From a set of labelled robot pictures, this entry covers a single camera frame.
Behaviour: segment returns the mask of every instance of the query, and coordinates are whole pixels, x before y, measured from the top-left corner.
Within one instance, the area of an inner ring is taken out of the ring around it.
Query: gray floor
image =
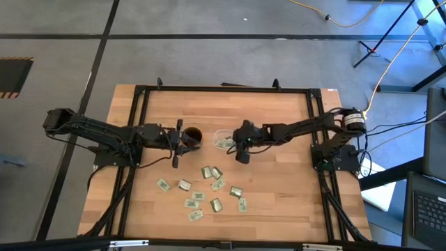
[[[431,4],[429,0],[417,2],[423,8]],[[330,11],[339,22],[351,23],[376,2],[311,4]],[[384,3],[364,23],[341,29],[287,0],[127,0],[121,2],[111,32],[382,34],[405,5]],[[51,0],[45,4],[1,0],[0,33],[102,33],[111,6],[112,0]],[[436,35],[442,34],[444,26],[438,17],[433,18]],[[416,20],[409,10],[392,34],[410,34]],[[383,43],[379,52],[392,58],[402,42]],[[96,40],[0,40],[0,56],[36,58],[20,97],[0,100],[0,152],[28,161],[25,168],[0,165],[0,243],[33,238],[63,150],[62,143],[43,134],[46,111],[77,108],[97,47]],[[86,115],[105,119],[117,84],[154,84],[157,77],[166,85],[231,82],[252,86],[270,86],[278,78],[287,87],[339,89],[344,107],[364,109],[386,67],[382,59],[369,58],[353,69],[364,54],[364,48],[355,41],[113,40],[107,43]],[[439,67],[430,44],[413,42],[390,68],[383,84],[413,85]],[[425,95],[379,93],[368,113],[367,126],[418,119],[425,109]],[[373,137],[369,144],[373,147],[403,131]],[[423,154],[423,140],[423,130],[406,135],[373,151],[373,161],[388,168],[412,160]],[[76,235],[92,162],[90,153],[76,149],[50,238]],[[394,238],[376,230],[373,226],[378,242],[395,244]]]

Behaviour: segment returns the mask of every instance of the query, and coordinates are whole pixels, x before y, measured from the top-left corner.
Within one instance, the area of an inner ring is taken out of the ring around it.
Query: laptop keyboard
[[[417,212],[415,221],[446,233],[446,203],[438,197],[415,193]]]

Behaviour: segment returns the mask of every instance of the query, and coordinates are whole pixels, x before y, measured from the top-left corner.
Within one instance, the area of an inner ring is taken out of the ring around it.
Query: yellow cable
[[[427,16],[424,19],[427,19],[437,8],[439,8],[440,6],[442,6],[443,4],[446,4],[446,1],[441,2],[440,4],[438,4],[437,6],[435,6],[434,9],[431,10],[431,12],[429,14],[427,14]],[[397,54],[393,57],[393,59],[390,61],[389,65],[387,66],[387,68],[385,69],[384,73],[381,75],[381,77],[378,80],[378,83],[376,83],[375,85],[375,89],[374,92],[371,94],[370,97],[370,102],[369,105],[367,106],[367,108],[363,111],[363,115],[364,118],[366,118],[367,112],[370,110],[371,108],[371,104],[374,100],[374,96],[376,93],[376,90],[378,89],[379,84],[381,83],[381,81],[383,80],[385,74],[388,72],[390,66],[393,64],[393,62],[395,61],[395,59],[397,59],[397,57],[399,56],[399,54],[403,51],[403,49],[407,46],[407,44],[409,43],[410,39],[412,39],[412,37],[417,33],[417,31],[420,29],[420,25],[418,25],[418,27],[414,30],[414,32],[412,32],[412,34],[409,36],[409,38],[407,39],[407,41],[404,43],[404,45],[401,47],[401,49],[399,49],[399,51],[397,52]]]
[[[308,6],[308,5],[306,5],[306,4],[299,3],[298,1],[294,1],[294,0],[290,0],[290,2],[291,2],[291,3],[298,4],[298,5],[302,6],[302,7],[308,8],[308,9],[310,9],[310,10],[314,10],[314,11],[320,13],[320,14],[321,14],[322,16],[324,16],[324,17],[327,16],[327,14],[325,14],[322,10],[319,10],[319,9],[317,9],[317,8],[315,8],[315,7]],[[343,24],[340,24],[340,23],[334,21],[331,17],[329,17],[328,19],[329,19],[333,24],[336,24],[336,25],[339,26],[339,27],[343,27],[343,28],[352,27],[352,26],[355,26],[356,24],[359,24],[359,23],[361,23],[362,21],[366,20],[368,17],[370,17],[370,15],[373,14],[373,13],[375,12],[375,10],[376,10],[376,9],[383,3],[383,2],[384,2],[384,0],[381,0],[381,2],[380,2],[380,3],[379,3],[373,10],[371,10],[371,11],[369,12],[369,14],[367,14],[365,17],[363,17],[361,20],[357,21],[357,22],[354,23],[354,24],[343,25]]]

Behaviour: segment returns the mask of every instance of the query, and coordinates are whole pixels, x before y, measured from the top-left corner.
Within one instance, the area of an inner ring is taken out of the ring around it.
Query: black cup
[[[184,136],[181,137],[182,143],[187,147],[200,147],[203,134],[200,129],[195,127],[186,128],[183,131]]]

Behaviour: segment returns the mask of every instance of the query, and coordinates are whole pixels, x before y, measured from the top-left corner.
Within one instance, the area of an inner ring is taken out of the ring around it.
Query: wooden table
[[[134,85],[116,87],[107,122],[126,126],[132,103]],[[340,107],[336,90],[323,89],[325,111]],[[293,93],[227,93],[204,91],[151,91],[146,123],[161,123],[174,127],[177,119],[184,128],[194,126],[203,132],[200,150],[180,157],[179,168],[163,160],[136,172],[128,218],[126,237],[232,240],[232,241],[311,241],[325,242],[327,234],[321,203],[318,177],[312,168],[309,146],[311,135],[296,137],[283,146],[272,147],[252,155],[248,165],[235,161],[235,155],[212,144],[219,129],[236,129],[243,119],[262,123],[293,123],[308,119],[305,95]],[[144,149],[141,164],[151,162],[168,151]],[[226,185],[213,192],[213,178],[204,179],[201,168],[217,166],[224,173]],[[116,167],[104,168],[91,181],[79,234],[88,231],[110,203]],[[371,238],[358,181],[348,172],[337,172],[344,210],[358,229]],[[172,188],[163,192],[157,186],[159,178]],[[183,178],[192,182],[189,192],[176,186]],[[231,186],[243,188],[248,211],[238,212],[238,199],[229,195]],[[184,207],[192,191],[206,193],[200,208],[204,218],[190,222]],[[214,213],[210,201],[219,198],[223,210]],[[118,217],[113,233],[117,231]],[[339,238],[336,215],[332,210],[335,236]]]

